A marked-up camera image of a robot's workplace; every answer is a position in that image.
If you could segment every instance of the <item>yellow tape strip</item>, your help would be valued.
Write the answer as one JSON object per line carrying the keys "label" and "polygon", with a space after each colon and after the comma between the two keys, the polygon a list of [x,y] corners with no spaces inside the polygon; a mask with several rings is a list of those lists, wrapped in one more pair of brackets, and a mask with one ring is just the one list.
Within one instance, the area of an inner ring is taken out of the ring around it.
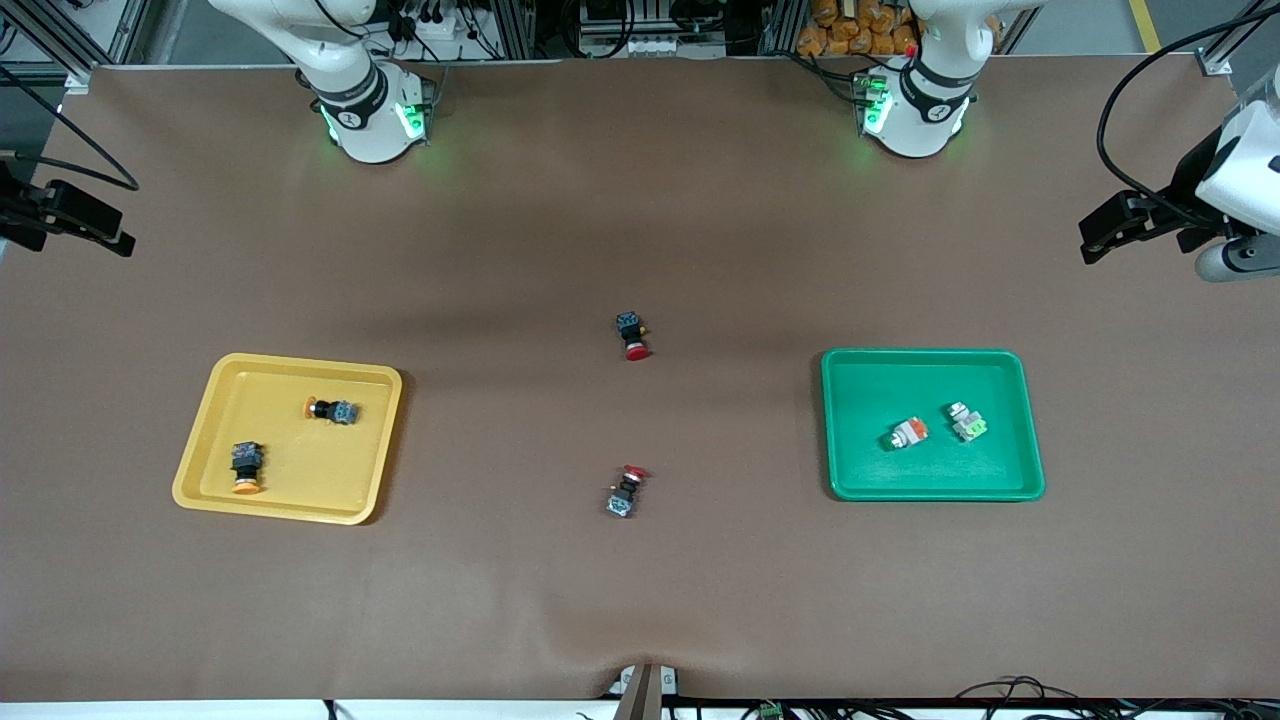
{"label": "yellow tape strip", "polygon": [[1138,26],[1138,36],[1142,37],[1143,49],[1147,53],[1160,50],[1160,36],[1156,35],[1156,23],[1151,22],[1147,0],[1129,0],[1129,9],[1133,10],[1133,22]]}

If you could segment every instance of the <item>green tray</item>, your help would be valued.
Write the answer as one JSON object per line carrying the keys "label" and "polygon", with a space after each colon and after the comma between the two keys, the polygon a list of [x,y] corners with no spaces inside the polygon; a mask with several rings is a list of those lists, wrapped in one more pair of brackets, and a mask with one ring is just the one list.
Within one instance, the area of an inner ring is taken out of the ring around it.
{"label": "green tray", "polygon": [[[1028,502],[1044,495],[1018,356],[1006,350],[836,348],[822,357],[831,489],[852,501]],[[946,407],[987,420],[961,442]],[[883,438],[910,416],[929,437],[901,450]]]}

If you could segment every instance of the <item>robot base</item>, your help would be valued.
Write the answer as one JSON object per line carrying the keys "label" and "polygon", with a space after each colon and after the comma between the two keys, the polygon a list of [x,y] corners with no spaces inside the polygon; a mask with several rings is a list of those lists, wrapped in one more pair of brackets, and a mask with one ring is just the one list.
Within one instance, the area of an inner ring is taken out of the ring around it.
{"label": "robot base", "polygon": [[435,82],[394,63],[380,61],[378,67],[387,76],[387,99],[364,128],[344,127],[325,113],[329,137],[361,163],[388,163],[430,137]]}
{"label": "robot base", "polygon": [[861,131],[878,140],[891,152],[904,158],[928,158],[946,147],[951,136],[960,132],[965,100],[954,113],[940,105],[950,117],[942,122],[927,122],[902,94],[902,81],[896,69],[874,68],[867,73],[872,81],[882,79],[884,88],[869,92],[872,102],[858,110]]}

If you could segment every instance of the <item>table surface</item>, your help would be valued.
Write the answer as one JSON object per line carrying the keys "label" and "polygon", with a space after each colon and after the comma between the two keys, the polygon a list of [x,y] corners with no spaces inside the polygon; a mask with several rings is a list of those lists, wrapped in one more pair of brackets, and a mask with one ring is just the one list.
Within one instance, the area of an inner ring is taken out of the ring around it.
{"label": "table surface", "polygon": [[[0,270],[0,697],[589,697],[641,660],[692,696],[1280,694],[1280,286],[1078,254],[1134,61],[1001,58],[922,161],[782,60],[458,68],[385,167],[291,72],[97,72],[68,113],[143,190],[82,184],[138,250]],[[1116,158],[1160,183],[1230,102],[1157,64]],[[1044,498],[832,500],[837,346],[1019,354]],[[236,351],[401,369],[372,521],[174,505]]]}

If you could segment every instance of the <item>yellow tray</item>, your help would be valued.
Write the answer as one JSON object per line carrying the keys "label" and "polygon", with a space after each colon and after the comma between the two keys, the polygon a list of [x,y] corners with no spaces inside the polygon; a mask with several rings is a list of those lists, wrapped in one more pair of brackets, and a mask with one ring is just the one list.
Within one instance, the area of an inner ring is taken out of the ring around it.
{"label": "yellow tray", "polygon": [[[173,480],[192,510],[355,525],[374,511],[390,447],[401,377],[357,365],[236,352],[214,365]],[[310,396],[346,400],[356,423],[308,419]],[[262,446],[262,492],[236,495],[232,446]]]}

